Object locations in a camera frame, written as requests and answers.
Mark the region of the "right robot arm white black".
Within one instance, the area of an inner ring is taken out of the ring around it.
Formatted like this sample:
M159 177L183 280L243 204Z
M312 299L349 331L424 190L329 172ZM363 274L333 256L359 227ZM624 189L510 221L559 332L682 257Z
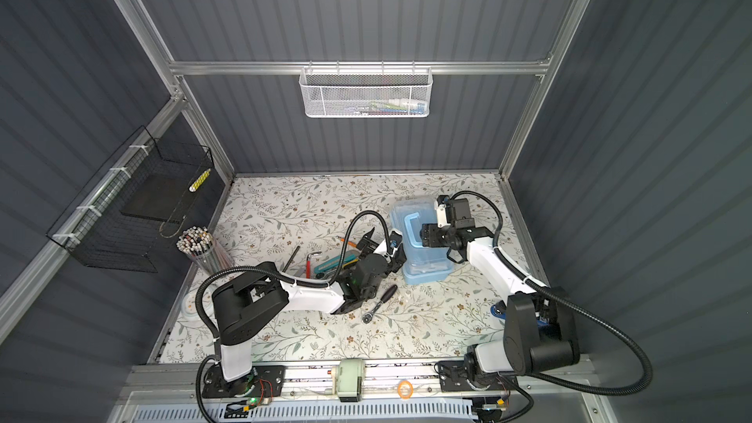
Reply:
M503 338L468 348L468 380L492 374L531 376L580 361L574 313L542 295L546 284L526 273L499 246L501 231L478 226L467 199L441 195L437 221L424 223L422 245L458 253L479 270L501 296L495 310L503 319Z

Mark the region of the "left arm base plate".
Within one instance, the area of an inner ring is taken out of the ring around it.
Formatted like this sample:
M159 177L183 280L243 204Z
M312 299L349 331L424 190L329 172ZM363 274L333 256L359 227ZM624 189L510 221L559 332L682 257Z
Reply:
M286 367L282 365L255 366L252 371L232 381L224 379L221 366L212 364L203 377L202 397L205 399L272 399L281 395Z

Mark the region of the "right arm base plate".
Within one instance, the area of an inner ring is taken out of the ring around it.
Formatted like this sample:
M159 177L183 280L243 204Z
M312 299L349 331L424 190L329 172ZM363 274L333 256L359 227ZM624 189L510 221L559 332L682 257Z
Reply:
M461 360L440 360L433 365L433 370L438 375L441 390L445 393L506 393L512 390L510 383L518 383L515 376L503 377L498 373L481 373Z

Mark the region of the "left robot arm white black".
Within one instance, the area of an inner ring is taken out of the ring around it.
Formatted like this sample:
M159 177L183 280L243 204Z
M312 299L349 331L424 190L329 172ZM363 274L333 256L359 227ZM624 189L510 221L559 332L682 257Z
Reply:
M362 252L341 271L335 282L311 288L292 278L282 281L272 262L263 262L215 289L211 294L217 324L211 329L219 344L219 366L227 382L252 373L252 340L282 311L318 311L347 315L374 299L382 283L405 264L403 236L393 231L387 240Z

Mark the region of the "blue plastic tool box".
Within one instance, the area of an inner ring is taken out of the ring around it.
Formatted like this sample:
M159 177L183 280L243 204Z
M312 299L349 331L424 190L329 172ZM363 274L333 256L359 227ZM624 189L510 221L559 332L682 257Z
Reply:
M403 236L407 260L401 271L406 284L439 282L454 272L454 264L447 259L447 249L424 247L420 236L423 225L437 222L434 199L423 197L397 201L390 219L393 229Z

